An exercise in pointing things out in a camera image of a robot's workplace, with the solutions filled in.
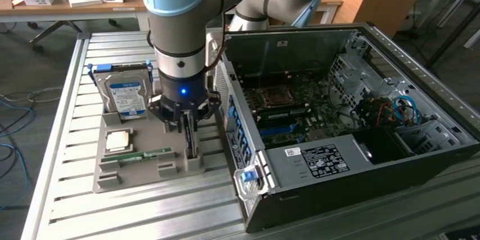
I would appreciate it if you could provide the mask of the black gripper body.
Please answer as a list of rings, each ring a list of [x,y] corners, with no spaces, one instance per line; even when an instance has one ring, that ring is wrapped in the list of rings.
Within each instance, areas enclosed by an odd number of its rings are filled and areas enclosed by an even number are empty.
[[[193,102],[199,105],[206,99],[205,72],[187,78],[175,78],[159,72],[161,97],[189,110]]]

